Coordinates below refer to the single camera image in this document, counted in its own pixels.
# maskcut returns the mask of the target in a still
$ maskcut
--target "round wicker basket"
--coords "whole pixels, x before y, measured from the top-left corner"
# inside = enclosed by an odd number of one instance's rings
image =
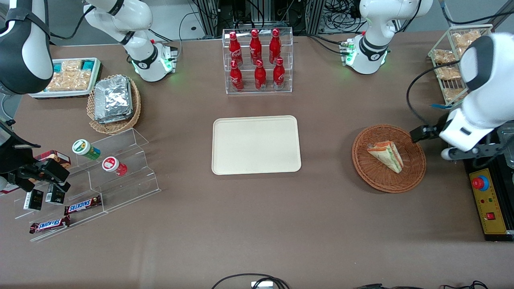
[[[114,76],[115,75],[111,75],[105,79],[111,79]],[[91,91],[89,97],[87,98],[86,111],[87,115],[92,119],[92,121],[89,122],[89,125],[91,125],[93,129],[95,129],[99,133],[114,135],[130,129],[136,124],[137,120],[139,119],[139,115],[141,114],[141,98],[139,96],[139,90],[137,89],[136,84],[132,79],[130,79],[130,84],[134,115],[131,119],[116,121],[107,124],[99,124],[97,121],[95,121],[95,90],[93,89],[93,91]]]
[[[403,169],[397,174],[377,160],[366,149],[380,141],[393,141],[403,160]],[[412,143],[405,130],[378,124],[364,129],[352,146],[352,160],[357,173],[373,188],[387,193],[403,193],[416,187],[425,175],[427,160],[421,146]]]

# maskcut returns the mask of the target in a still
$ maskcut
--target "red button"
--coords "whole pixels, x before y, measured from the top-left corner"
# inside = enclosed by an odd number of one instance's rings
[[[481,177],[476,177],[471,181],[473,187],[477,190],[482,189],[485,186],[485,182]]]

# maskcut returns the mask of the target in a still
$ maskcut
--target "emergency stop button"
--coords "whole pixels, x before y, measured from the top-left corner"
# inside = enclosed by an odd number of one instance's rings
[[[477,190],[485,191],[489,189],[489,180],[485,176],[479,175],[471,180],[471,185]]]

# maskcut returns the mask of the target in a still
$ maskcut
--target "bottle cap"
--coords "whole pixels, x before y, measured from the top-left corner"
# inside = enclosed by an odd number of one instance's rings
[[[91,144],[85,139],[79,139],[73,143],[71,149],[78,155],[85,155],[91,149]]]
[[[102,162],[102,167],[107,172],[114,172],[120,166],[120,161],[115,157],[107,157]]]

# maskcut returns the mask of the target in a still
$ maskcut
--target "brown tablecloth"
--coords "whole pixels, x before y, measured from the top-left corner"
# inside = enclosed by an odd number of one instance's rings
[[[296,37],[293,93],[241,97],[225,94],[219,41],[185,42],[177,73],[157,83],[135,74],[120,45],[53,47],[54,58],[97,57],[102,76],[136,81],[143,103],[136,129],[150,141],[144,149],[162,192],[41,243],[29,243],[27,225],[13,219],[13,200],[23,193],[0,197],[0,287],[200,289],[244,272],[296,289],[436,288],[474,279],[512,287],[514,248],[483,241],[469,179],[461,163],[439,157],[441,140],[422,143],[427,173],[407,193],[372,189],[352,165],[351,145],[363,128],[420,125],[405,91],[430,67],[426,53],[441,35],[397,35],[384,66],[369,76]],[[433,74],[415,85],[412,101],[431,120],[442,113],[428,107],[442,101]],[[86,99],[25,96],[16,132],[43,146],[36,154],[72,155],[74,140],[105,137],[89,127],[85,107]],[[268,115],[297,118],[302,169],[214,175],[213,122]],[[225,288],[249,288],[254,279]]]

